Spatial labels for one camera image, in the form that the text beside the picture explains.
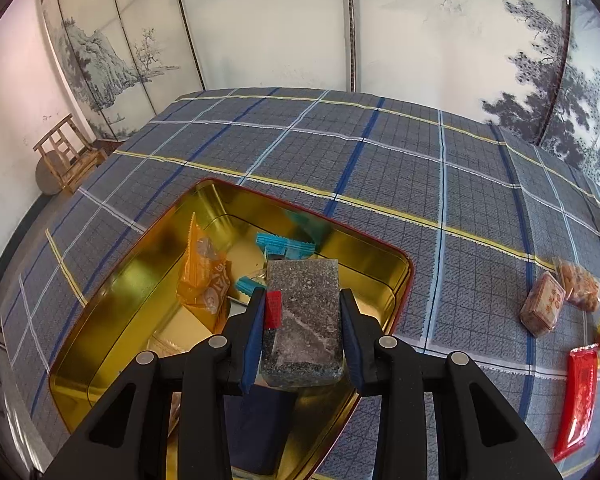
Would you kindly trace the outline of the clear fried twist snack bag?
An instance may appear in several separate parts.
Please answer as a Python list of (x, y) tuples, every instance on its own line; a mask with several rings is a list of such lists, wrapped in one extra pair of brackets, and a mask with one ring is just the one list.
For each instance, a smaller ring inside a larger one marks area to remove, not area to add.
[(147, 339), (146, 349), (154, 352), (160, 359), (164, 359), (169, 356), (177, 356), (178, 354), (189, 352), (190, 346), (176, 344), (161, 334), (153, 332)]

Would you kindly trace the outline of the orange snack packet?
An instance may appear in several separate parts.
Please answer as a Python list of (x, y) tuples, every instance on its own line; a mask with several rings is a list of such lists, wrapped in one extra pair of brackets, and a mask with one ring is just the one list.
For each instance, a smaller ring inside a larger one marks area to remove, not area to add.
[(230, 289), (226, 257), (201, 229), (196, 214), (190, 217), (183, 258), (176, 286), (178, 300), (189, 311), (217, 318)]

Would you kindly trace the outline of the red snack packet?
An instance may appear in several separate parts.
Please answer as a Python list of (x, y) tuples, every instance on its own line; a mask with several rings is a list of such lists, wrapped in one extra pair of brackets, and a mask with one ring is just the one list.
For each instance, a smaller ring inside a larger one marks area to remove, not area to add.
[(553, 462), (564, 460), (585, 446), (597, 391), (597, 346), (575, 348), (567, 356), (567, 383)]

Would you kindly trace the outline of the black sesame bar packet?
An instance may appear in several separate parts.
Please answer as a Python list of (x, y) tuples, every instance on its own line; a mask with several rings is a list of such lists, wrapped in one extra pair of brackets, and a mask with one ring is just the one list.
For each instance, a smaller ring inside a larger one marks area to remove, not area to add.
[(271, 260), (260, 374), (271, 388), (326, 387), (343, 375), (336, 259)]

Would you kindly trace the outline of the brown red cake packet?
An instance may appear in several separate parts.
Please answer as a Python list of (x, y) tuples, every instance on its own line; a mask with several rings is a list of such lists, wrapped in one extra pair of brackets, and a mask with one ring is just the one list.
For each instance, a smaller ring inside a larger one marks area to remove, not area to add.
[(535, 338), (554, 330), (566, 291), (550, 272), (544, 272), (533, 284), (519, 312), (522, 325)]

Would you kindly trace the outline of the teal candy wrapper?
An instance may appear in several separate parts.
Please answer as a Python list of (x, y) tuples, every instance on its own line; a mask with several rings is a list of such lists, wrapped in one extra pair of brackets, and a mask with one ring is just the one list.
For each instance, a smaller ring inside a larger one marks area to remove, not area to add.
[(263, 255), (270, 259), (300, 260), (315, 254), (315, 245), (300, 240), (282, 237), (268, 233), (258, 233), (256, 244), (262, 250)]

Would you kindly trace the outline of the blue candy wrapper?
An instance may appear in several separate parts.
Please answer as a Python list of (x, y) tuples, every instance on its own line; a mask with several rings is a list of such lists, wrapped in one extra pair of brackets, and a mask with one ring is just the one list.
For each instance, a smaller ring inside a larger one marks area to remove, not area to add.
[(266, 272), (264, 269), (243, 275), (235, 283), (235, 288), (243, 295), (250, 297), (257, 288), (266, 288)]

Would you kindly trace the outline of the red toffee tin box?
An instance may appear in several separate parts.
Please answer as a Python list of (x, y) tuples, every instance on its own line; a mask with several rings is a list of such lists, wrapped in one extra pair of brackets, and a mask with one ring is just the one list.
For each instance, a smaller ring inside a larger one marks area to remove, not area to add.
[(358, 404), (354, 331), (392, 332), (400, 249), (222, 180), (185, 193), (94, 293), (50, 391), (50, 479), (306, 479)]

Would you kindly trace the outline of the plaid blue tablecloth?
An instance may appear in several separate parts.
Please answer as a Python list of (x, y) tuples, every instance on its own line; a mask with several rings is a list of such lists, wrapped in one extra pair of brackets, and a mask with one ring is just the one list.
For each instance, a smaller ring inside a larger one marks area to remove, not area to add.
[(303, 89), (194, 93), (145, 122), (27, 255), (0, 315), (24, 414), (46, 450), (68, 436), (47, 379), (87, 300), (196, 181), (220, 177), (322, 212), (407, 252), (398, 335), (468, 352), (552, 448), (567, 352), (585, 316), (534, 338), (518, 311), (556, 258), (600, 279), (600, 187), (501, 127), (395, 100)]

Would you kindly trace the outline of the light wooden chair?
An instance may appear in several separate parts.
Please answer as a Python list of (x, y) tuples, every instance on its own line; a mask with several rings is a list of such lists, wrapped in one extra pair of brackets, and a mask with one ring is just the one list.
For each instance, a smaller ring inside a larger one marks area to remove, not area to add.
[(88, 175), (107, 158), (66, 115), (33, 145), (61, 191), (76, 192)]

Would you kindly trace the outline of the painted folding screen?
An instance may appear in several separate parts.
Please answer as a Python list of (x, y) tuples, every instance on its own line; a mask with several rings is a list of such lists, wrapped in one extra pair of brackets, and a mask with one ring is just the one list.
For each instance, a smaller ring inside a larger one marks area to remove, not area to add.
[(41, 0), (99, 139), (178, 96), (233, 87), (376, 93), (495, 122), (600, 184), (592, 0)]

